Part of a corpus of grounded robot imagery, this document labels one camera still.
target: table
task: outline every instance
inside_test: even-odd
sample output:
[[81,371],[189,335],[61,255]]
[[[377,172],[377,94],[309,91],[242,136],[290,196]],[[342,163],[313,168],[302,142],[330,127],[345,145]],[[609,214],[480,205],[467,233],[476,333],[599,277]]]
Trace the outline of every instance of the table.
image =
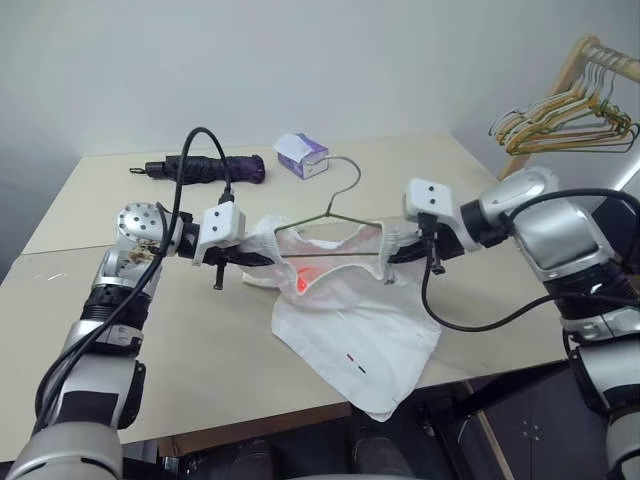
[[[363,170],[361,183],[338,197],[335,209],[361,218],[397,217],[412,176],[451,185],[460,201],[495,179],[446,134],[378,138],[329,145]],[[349,166],[301,181],[269,148],[229,149],[263,156],[262,185],[234,184],[248,225],[266,213],[292,219],[321,211],[330,193],[353,178]],[[79,317],[115,217],[127,203],[170,205],[173,183],[129,174],[128,167],[163,154],[83,158],[0,288],[5,341],[0,351],[3,409],[0,461],[15,458],[32,427],[38,381]],[[196,221],[217,202],[221,184],[185,187],[182,210]],[[446,262],[430,287],[434,309],[459,322],[487,323],[544,294],[511,242]],[[147,365],[142,408],[121,433],[123,442],[253,421],[339,404],[344,398],[270,333],[276,293],[249,287],[227,269],[225,289],[212,290],[214,271],[180,258],[166,260],[145,324],[141,360]],[[497,331],[444,331],[420,387],[459,381],[563,358],[558,313],[542,306]]]

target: beige tabletop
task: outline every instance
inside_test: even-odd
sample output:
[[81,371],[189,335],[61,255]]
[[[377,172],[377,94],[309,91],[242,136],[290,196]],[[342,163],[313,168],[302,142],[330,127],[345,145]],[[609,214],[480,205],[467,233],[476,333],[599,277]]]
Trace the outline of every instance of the beige tabletop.
[[[447,135],[330,147],[332,153],[352,156],[363,169],[362,184],[336,203],[338,211],[354,216],[400,214],[402,190],[411,176],[449,184],[463,201],[495,182]],[[249,225],[266,213],[292,219],[312,215],[324,207],[327,191],[352,175],[336,162],[331,171],[303,182],[276,164],[268,149],[229,152],[239,153],[260,153],[267,164],[265,184],[235,184]],[[115,215],[130,201],[170,204],[172,182],[127,171],[149,159],[162,156],[83,159],[0,288],[6,339],[0,349],[0,461],[15,458],[28,438],[39,378],[79,317],[103,245],[114,239]],[[219,190],[215,183],[186,187],[183,210],[198,219],[199,212],[216,202]],[[315,204],[303,205],[297,200],[301,196]],[[445,266],[447,274],[434,279],[429,296],[434,309],[453,321],[494,321],[544,293],[511,242]],[[148,373],[142,408],[136,422],[120,432],[124,442],[344,401],[271,334],[276,292],[243,284],[234,267],[227,269],[224,290],[214,291],[213,275],[213,269],[193,267],[184,259],[166,260],[144,328],[141,360]],[[445,331],[419,386],[561,359],[557,318],[556,309],[546,305],[494,332]]]

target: white cloth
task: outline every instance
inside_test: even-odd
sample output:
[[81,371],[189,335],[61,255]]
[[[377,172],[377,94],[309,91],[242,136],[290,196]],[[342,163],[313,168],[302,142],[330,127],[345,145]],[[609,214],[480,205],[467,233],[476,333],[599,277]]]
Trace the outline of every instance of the white cloth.
[[[420,300],[425,261],[388,264],[417,240],[380,223],[341,242],[305,240],[285,219],[267,216],[240,245],[274,261],[241,267],[248,283],[280,289],[271,329],[351,403],[388,419],[415,388],[440,337]],[[296,253],[378,251],[378,256],[282,258]]]

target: tissue box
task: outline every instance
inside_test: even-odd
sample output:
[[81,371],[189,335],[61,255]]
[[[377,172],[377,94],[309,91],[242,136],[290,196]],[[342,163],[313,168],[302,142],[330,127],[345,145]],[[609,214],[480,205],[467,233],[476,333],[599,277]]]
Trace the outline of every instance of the tissue box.
[[275,143],[278,160],[298,177],[307,179],[329,168],[329,149],[304,133],[286,133]]

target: wooden clothes rack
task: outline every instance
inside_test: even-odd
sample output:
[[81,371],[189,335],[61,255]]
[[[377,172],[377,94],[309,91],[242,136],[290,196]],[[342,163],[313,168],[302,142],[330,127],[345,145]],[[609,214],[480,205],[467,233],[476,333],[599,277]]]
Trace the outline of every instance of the wooden clothes rack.
[[[606,57],[593,56],[594,49],[602,52],[611,52],[622,57],[622,61],[616,62],[615,65],[606,65]],[[622,75],[634,82],[640,83],[640,60],[633,59],[628,55],[624,55],[616,50],[605,47],[600,43],[600,39],[595,35],[587,35],[581,38],[573,46],[571,52],[564,61],[562,70],[556,81],[553,83],[547,96],[556,95],[565,92],[571,87],[573,81],[579,76],[584,69],[586,61],[589,60],[598,65],[607,67],[609,70],[615,71],[618,75]],[[507,159],[507,163],[498,176],[499,180],[523,168],[529,161],[531,154],[514,155]]]

